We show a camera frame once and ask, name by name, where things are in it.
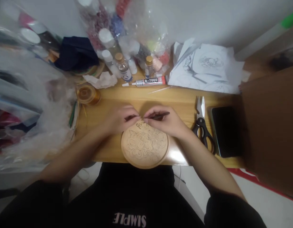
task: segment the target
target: thread spool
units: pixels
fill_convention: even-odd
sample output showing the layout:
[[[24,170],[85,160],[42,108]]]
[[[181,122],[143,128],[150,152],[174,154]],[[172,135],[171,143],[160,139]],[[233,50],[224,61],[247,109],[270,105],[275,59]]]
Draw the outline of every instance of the thread spool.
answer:
[[[79,84],[76,87],[78,102],[85,105],[95,105],[100,99],[99,90],[89,84]]]

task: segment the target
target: person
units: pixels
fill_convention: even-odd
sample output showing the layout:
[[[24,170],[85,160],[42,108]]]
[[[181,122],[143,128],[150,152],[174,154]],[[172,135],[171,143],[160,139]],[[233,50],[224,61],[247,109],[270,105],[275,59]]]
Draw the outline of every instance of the person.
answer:
[[[170,112],[162,120],[155,114]],[[176,137],[210,192],[204,223],[174,187],[171,166],[142,170],[103,163],[94,184],[63,206],[62,185],[91,160],[100,143],[122,133],[140,116],[131,105],[111,112],[83,138],[61,152],[0,214],[0,225],[49,227],[265,227],[228,170],[208,151],[177,113],[154,106],[144,121]]]

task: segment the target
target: black scissors handle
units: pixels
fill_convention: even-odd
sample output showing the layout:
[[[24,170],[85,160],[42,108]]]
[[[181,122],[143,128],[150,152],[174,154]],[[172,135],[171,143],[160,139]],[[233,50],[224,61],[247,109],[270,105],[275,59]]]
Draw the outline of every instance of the black scissors handle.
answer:
[[[204,121],[204,118],[199,117],[195,123],[195,126],[193,127],[192,131],[194,132],[194,134],[198,137],[198,129],[202,128],[202,138],[200,139],[201,142],[204,144],[204,146],[206,148],[208,148],[208,142],[207,142],[207,138],[209,138],[211,144],[212,144],[212,150],[213,150],[213,154],[216,153],[216,148],[215,148],[215,142],[214,139],[212,138],[211,134],[209,133],[207,126],[206,126],[206,122]]]

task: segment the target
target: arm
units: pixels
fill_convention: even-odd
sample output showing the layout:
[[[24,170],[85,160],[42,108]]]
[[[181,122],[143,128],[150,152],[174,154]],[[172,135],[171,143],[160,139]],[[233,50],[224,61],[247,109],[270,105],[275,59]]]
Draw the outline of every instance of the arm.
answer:
[[[131,105],[110,113],[100,125],[62,151],[46,166],[38,179],[49,183],[64,183],[71,180],[92,159],[97,147],[105,138],[123,132],[140,119],[138,112]]]
[[[164,116],[161,121],[149,119],[154,114],[167,111],[170,114]],[[155,106],[151,108],[145,113],[144,121],[150,126],[179,139],[190,164],[194,167],[210,193],[215,191],[231,193],[245,200],[243,193],[229,171],[208,151],[171,107]]]

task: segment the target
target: sleeve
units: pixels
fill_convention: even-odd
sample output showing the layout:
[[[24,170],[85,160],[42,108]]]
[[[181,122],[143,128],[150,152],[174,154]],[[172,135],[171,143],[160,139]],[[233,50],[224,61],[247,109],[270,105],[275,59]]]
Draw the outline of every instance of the sleeve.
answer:
[[[63,215],[62,188],[38,180],[20,193],[0,214],[0,227],[52,226]]]
[[[236,195],[215,193],[207,204],[206,227],[266,228],[257,211]]]

